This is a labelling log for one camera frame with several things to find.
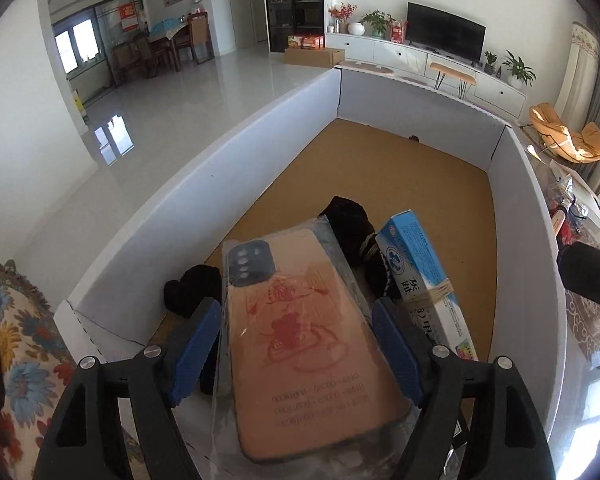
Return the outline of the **white tv cabinet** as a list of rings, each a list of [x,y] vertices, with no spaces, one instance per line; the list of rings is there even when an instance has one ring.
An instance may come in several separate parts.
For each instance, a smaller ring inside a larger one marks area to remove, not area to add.
[[[476,78],[477,84],[468,89],[463,100],[510,120],[518,120],[528,108],[527,97],[505,81],[487,75],[478,68],[406,44],[328,32],[325,36],[325,46],[345,50],[346,60],[356,66],[379,67],[389,75],[426,84],[432,88],[437,73],[429,64],[440,63]],[[457,97],[457,81],[446,77],[439,91]]]

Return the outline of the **blue toothpaste box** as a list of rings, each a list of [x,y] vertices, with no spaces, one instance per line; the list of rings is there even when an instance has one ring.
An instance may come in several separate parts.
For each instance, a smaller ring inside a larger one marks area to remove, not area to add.
[[[376,242],[398,288],[399,304],[411,321],[460,358],[478,359],[454,287],[414,211],[392,216]]]

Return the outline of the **small wooden bench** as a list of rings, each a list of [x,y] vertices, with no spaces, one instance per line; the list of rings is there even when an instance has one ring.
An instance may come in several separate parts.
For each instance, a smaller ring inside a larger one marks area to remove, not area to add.
[[[446,77],[455,79],[457,81],[457,97],[462,100],[466,96],[466,93],[470,87],[475,87],[477,84],[476,78],[471,74],[466,74],[455,68],[442,65],[440,63],[430,63],[429,67],[437,73],[436,82],[434,88],[440,90],[443,81]]]

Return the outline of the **green potted plant left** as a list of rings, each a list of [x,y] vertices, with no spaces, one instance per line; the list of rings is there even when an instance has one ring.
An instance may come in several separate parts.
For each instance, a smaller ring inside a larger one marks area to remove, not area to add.
[[[368,12],[361,18],[361,22],[370,28],[370,36],[381,39],[389,37],[391,27],[395,21],[390,13],[379,10]]]

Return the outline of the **white standing air conditioner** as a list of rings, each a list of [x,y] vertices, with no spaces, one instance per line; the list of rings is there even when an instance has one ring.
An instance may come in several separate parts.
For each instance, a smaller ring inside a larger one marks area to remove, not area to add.
[[[600,64],[598,38],[588,27],[573,22],[565,76],[554,105],[560,120],[571,131],[580,131],[584,126],[593,95],[598,64]]]

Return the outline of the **black rolled cloth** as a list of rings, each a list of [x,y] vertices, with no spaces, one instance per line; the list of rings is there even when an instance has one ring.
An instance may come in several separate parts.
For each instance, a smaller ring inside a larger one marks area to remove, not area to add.
[[[163,287],[163,303],[171,313],[188,320],[204,298],[222,301],[222,276],[215,266],[197,264],[179,280],[170,280]]]

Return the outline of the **black television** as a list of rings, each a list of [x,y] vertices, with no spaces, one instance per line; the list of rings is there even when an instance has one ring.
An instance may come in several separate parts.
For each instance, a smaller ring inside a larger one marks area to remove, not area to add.
[[[467,18],[431,6],[409,2],[405,39],[431,49],[479,62],[486,28]]]

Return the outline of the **white cardboard box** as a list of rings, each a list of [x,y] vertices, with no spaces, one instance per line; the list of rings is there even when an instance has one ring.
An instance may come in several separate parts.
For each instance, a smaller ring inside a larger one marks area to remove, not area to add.
[[[564,384],[567,321],[550,215],[516,128],[474,104],[398,78],[333,68],[224,132],[158,189],[98,254],[55,322],[75,359],[127,358],[164,319],[161,287],[207,259],[329,125],[317,150],[355,184],[311,169],[265,214],[286,224],[346,194],[388,217],[413,209],[452,283],[479,276],[471,232],[492,220],[498,279],[490,352],[518,366],[545,431]]]

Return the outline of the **phone case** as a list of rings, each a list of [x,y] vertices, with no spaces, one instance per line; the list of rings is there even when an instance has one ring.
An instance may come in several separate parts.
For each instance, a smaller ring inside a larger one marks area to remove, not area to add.
[[[387,479],[415,409],[325,218],[222,246],[215,479]]]

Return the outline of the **floral cushion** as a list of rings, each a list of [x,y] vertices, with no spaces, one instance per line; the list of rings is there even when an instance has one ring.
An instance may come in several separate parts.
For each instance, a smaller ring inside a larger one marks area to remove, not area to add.
[[[0,361],[5,402],[0,460],[31,479],[55,408],[76,369],[50,305],[12,260],[0,263]]]

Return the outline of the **small potted plant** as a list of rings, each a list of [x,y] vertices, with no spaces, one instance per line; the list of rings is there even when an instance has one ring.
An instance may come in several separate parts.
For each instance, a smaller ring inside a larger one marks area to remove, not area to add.
[[[498,56],[493,52],[486,51],[484,52],[484,57],[486,58],[486,62],[484,63],[484,71],[488,75],[493,75],[495,73],[495,64],[498,62]]]

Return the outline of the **green potted plant right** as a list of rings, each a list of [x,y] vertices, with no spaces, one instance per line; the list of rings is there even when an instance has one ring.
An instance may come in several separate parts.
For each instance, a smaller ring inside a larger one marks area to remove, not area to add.
[[[520,56],[516,56],[512,51],[506,51],[506,58],[503,65],[507,67],[509,76],[514,81],[531,87],[535,82],[536,75],[532,67],[528,66]]]

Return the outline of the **brown cardboard carton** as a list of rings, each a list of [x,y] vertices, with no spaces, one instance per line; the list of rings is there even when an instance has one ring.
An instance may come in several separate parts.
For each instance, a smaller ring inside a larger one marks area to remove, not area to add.
[[[345,58],[345,50],[333,48],[286,49],[284,53],[285,64],[327,68],[328,70],[343,62]]]

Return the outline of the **red flower vase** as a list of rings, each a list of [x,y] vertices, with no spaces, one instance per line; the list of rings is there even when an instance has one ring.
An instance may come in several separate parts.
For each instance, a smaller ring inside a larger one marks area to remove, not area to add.
[[[335,21],[334,27],[339,30],[340,34],[348,32],[348,24],[354,12],[358,7],[352,3],[340,2],[328,8],[330,17]]]

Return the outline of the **dining table with chairs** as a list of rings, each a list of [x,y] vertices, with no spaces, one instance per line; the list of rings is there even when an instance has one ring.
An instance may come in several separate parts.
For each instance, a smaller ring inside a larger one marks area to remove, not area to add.
[[[112,49],[117,80],[126,81],[133,70],[141,70],[147,78],[155,77],[161,66],[182,68],[181,52],[188,51],[196,65],[211,61],[214,49],[209,14],[188,14],[182,20],[164,20],[149,34],[139,32],[131,41]]]

